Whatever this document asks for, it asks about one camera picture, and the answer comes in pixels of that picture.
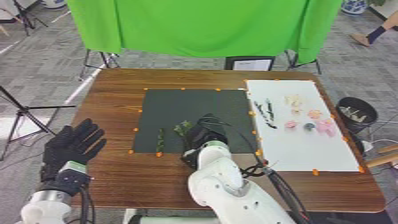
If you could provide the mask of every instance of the metal stand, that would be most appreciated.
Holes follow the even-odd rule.
[[[46,132],[46,133],[53,133],[53,131],[50,130],[48,126],[51,124],[51,121],[53,121],[53,118],[55,118],[55,115],[59,113],[59,109],[60,108],[71,108],[75,106],[50,106],[50,107],[27,107],[20,104],[16,98],[12,97],[12,95],[9,94],[7,90],[4,89],[4,87],[0,86],[0,93],[4,93],[5,97],[4,99],[11,102],[11,104],[16,106],[18,108],[18,111],[16,111],[16,119],[14,119],[14,124],[12,124],[12,128],[11,128],[11,132],[9,132],[9,138],[7,138],[7,143],[5,143],[5,149],[4,149],[4,153],[2,153],[2,157],[0,157],[0,161],[4,161],[4,157],[5,157],[5,153],[7,153],[7,150],[9,150],[9,145],[14,141],[21,140],[23,138],[27,138],[28,136],[32,136],[34,134],[39,134],[41,132]],[[43,122],[39,121],[39,119],[36,118],[36,116],[32,115],[30,113],[30,110],[41,110],[41,109],[57,109],[55,110],[55,113],[51,115],[51,118],[50,118],[50,121],[46,124],[43,124]],[[20,120],[21,120],[21,117],[27,116],[27,118],[32,120],[34,124],[37,125],[37,127],[41,128],[39,131],[36,131],[34,133],[27,134],[25,136],[18,137],[12,139],[14,137],[14,133],[16,133],[16,126],[18,126],[18,123],[20,123]]]
[[[46,23],[39,20],[39,18],[27,12],[27,9],[21,7],[21,4],[18,3],[16,0],[12,0],[14,2],[14,6],[16,6],[16,10],[20,13],[20,19],[21,19],[21,23],[23,23],[23,29],[25,29],[25,33],[28,36],[28,29],[36,29],[36,24],[32,23],[30,19],[28,19],[28,15],[34,18],[34,21],[37,21],[44,27],[48,27]]]
[[[114,57],[119,57],[117,54],[112,54],[112,53],[103,53],[101,51],[98,52],[99,53],[99,56],[101,56],[101,60],[103,60],[103,64],[105,64],[105,68],[110,68],[110,61],[114,62],[115,64],[115,68],[119,68],[119,64],[117,64],[117,61],[115,61],[115,58]],[[82,72],[80,72],[80,75],[78,75],[78,80],[82,81],[83,80],[83,75],[85,75],[85,68],[96,68],[96,69],[103,69],[101,67],[94,66],[94,65],[89,65],[89,58],[91,58],[91,49],[87,49],[85,51],[85,57],[83,57],[83,69],[82,69]]]
[[[290,70],[290,69],[295,69],[295,68],[298,68],[298,67],[302,67],[302,65],[307,65],[307,64],[314,63],[314,65],[316,65],[316,69],[318,69],[318,74],[322,75],[322,69],[320,69],[320,62],[318,62],[318,59],[314,59],[313,62],[297,65],[298,54],[295,54],[293,61],[291,61],[291,58],[290,58],[290,53],[288,53],[288,51],[284,51],[284,54],[286,54],[288,62],[290,62],[288,70]]]

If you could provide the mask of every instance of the floor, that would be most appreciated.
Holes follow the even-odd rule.
[[[25,105],[62,105],[82,103],[91,79],[78,81],[82,71],[82,60],[85,48],[73,24],[67,8],[48,10],[39,5],[34,14],[48,23],[48,27],[37,24],[30,37],[25,37],[21,24],[4,24],[11,36],[0,33],[0,85],[11,91]],[[362,16],[348,16],[339,13],[318,61],[323,75],[320,80],[338,102],[341,97],[354,96],[364,99],[377,108],[378,121],[386,121],[398,113],[398,33],[389,31],[377,40],[375,45],[366,48],[350,40],[348,34],[368,33],[382,21],[366,12]],[[98,54],[92,54],[92,65],[99,66]],[[126,51],[117,59],[124,68],[176,68],[176,69],[222,69],[224,59],[185,58],[171,55],[151,54],[140,51]],[[286,56],[277,57],[274,70],[286,70]],[[314,65],[306,65],[300,71],[316,72]],[[71,123],[76,108],[62,109],[51,128],[57,131],[62,125]],[[51,111],[36,111],[37,117],[44,120]],[[14,107],[0,99],[0,148],[5,144],[7,131],[14,118]],[[382,123],[377,123],[371,130],[373,135],[362,133],[364,139],[398,140],[398,118],[377,130]],[[25,121],[18,126],[18,135],[32,130],[32,124]],[[0,223],[12,224],[20,220],[20,209],[34,192],[39,183],[39,166],[43,145],[50,136],[39,135],[11,147],[5,162],[0,163]],[[378,142],[375,148],[391,144]],[[377,156],[375,150],[366,153],[366,159]],[[398,172],[377,167],[375,180],[384,191],[386,202],[398,196]],[[389,203],[386,211],[398,223],[398,200]],[[124,211],[119,209],[99,209],[98,223],[121,223]]]

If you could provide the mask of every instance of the glove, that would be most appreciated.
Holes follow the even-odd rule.
[[[67,161],[87,165],[107,144],[107,139],[101,139],[103,135],[105,131],[92,124],[91,119],[83,120],[76,128],[64,126],[62,131],[44,145],[41,182],[55,180]]]

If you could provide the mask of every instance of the white paper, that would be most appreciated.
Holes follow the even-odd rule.
[[[359,171],[359,163],[334,120],[336,135],[332,137],[316,129],[311,132],[304,130],[306,123],[314,123],[307,116],[309,110],[322,111],[322,119],[330,118],[330,111],[313,81],[249,80],[247,88],[250,107],[256,112],[259,146],[265,159],[270,161],[270,165],[275,164],[272,168],[277,171],[313,171],[313,169],[318,171]],[[286,96],[297,94],[304,100],[300,115],[293,115],[291,106],[284,100]],[[266,98],[272,102],[277,129],[266,126],[254,106],[254,101],[258,101],[265,105],[263,110],[266,111]],[[286,129],[284,123],[291,120],[298,122],[298,125],[295,129]]]
[[[268,71],[272,60],[243,60],[235,61],[233,70],[238,71]]]

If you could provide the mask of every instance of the black mat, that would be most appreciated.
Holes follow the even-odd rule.
[[[249,117],[249,100],[240,90],[147,90],[139,133],[133,150],[137,153],[156,152],[158,129],[165,129],[163,153],[183,152],[183,141],[174,133],[174,126],[187,120],[195,124],[208,114],[229,123],[245,135],[254,149],[256,136],[252,135],[252,120]],[[250,153],[250,148],[235,130],[226,127],[229,148],[233,153]]]

